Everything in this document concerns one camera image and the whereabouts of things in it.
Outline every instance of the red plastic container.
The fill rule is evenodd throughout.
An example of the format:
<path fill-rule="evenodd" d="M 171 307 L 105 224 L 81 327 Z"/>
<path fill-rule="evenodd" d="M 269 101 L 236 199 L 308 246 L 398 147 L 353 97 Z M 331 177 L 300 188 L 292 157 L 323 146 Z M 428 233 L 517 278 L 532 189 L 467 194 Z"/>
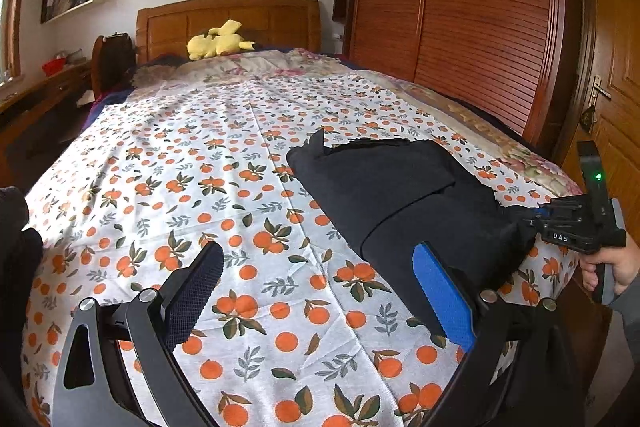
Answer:
<path fill-rule="evenodd" d="M 62 71 L 62 68 L 65 67 L 65 63 L 66 58 L 54 58 L 46 64 L 43 64 L 42 70 L 44 71 L 44 74 L 46 74 L 47 76 L 51 76 L 52 74 L 56 74 Z"/>

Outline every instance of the yellow plush toy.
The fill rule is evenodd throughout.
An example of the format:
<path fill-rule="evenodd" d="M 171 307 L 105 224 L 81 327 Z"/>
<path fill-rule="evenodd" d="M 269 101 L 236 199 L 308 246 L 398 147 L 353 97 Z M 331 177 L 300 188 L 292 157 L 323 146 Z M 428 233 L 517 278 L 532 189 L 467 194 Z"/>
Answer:
<path fill-rule="evenodd" d="M 241 23 L 228 20 L 222 28 L 212 28 L 207 35 L 197 35 L 187 44 L 187 52 L 191 60 L 201 58 L 223 57 L 238 53 L 240 50 L 255 51 L 255 42 L 245 41 L 236 32 Z"/>

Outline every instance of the orange print bed sheet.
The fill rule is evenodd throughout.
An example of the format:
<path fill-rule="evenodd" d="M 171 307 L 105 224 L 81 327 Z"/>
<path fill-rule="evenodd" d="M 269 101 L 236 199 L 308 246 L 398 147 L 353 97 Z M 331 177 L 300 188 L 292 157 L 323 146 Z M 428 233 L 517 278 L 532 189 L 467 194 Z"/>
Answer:
<path fill-rule="evenodd" d="M 149 81 L 105 108 L 30 192 L 45 254 L 22 373 L 43 425 L 78 302 L 158 287 L 212 240 L 225 270 L 175 357 L 221 426 L 415 426 L 436 403 L 462 350 L 430 335 L 350 250 L 292 175 L 287 151 L 320 126 L 329 145 L 433 139 L 503 204 L 535 206 L 551 193 L 385 89 L 385 77 L 294 55 L 262 73 L 247 66 L 260 56 L 250 54 L 233 68 L 220 67 L 229 58 L 203 60 Z M 521 304 L 557 296 L 575 259 L 538 239 L 501 292 Z M 164 425 L 132 346 L 121 348 L 147 418 Z"/>

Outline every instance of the metal screw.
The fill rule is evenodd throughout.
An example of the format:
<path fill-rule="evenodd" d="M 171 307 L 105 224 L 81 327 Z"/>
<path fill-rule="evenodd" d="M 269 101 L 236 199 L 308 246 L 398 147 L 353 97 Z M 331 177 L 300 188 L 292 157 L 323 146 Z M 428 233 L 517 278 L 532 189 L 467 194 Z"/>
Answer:
<path fill-rule="evenodd" d="M 493 290 L 482 290 L 480 292 L 480 298 L 487 304 L 493 304 L 498 300 L 498 294 Z"/>
<path fill-rule="evenodd" d="M 154 290 L 153 288 L 147 288 L 146 290 L 142 290 L 142 292 L 140 292 L 140 300 L 143 302 L 151 302 L 156 298 L 156 295 L 158 295 L 158 292 L 156 290 Z"/>
<path fill-rule="evenodd" d="M 83 312 L 85 312 L 87 310 L 90 310 L 93 307 L 94 307 L 94 300 L 93 299 L 86 298 L 86 299 L 82 299 L 80 301 L 80 309 Z"/>
<path fill-rule="evenodd" d="M 550 312 L 554 312 L 556 311 L 556 308 L 558 308 L 556 301 L 550 299 L 549 297 L 545 297 L 544 299 L 542 299 L 542 306 L 545 310 L 548 310 Z"/>

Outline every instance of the orange pattern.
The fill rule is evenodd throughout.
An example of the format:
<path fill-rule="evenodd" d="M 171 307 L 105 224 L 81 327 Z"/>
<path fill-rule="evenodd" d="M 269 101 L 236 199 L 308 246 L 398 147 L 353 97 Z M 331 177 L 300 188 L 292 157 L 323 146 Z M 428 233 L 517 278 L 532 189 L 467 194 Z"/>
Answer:
<path fill-rule="evenodd" d="M 433 137 L 503 203 L 551 193 L 382 89 L 380 76 L 344 74 L 300 50 L 265 54 L 289 65 L 255 73 L 251 54 L 201 61 L 107 107 L 28 195 L 45 254 L 22 370 L 43 425 L 69 311 L 85 296 L 112 303 L 158 288 L 208 241 L 222 245 L 225 272 L 174 356 L 220 425 L 386 426 L 394 409 L 404 420 L 425 415 L 449 381 L 462 351 L 431 338 L 350 250 L 286 165 L 287 150 L 320 126 L 328 146 Z M 502 292 L 533 304 L 557 295 L 574 267 L 572 252 L 538 241 Z M 132 344 L 120 347 L 150 404 Z"/>

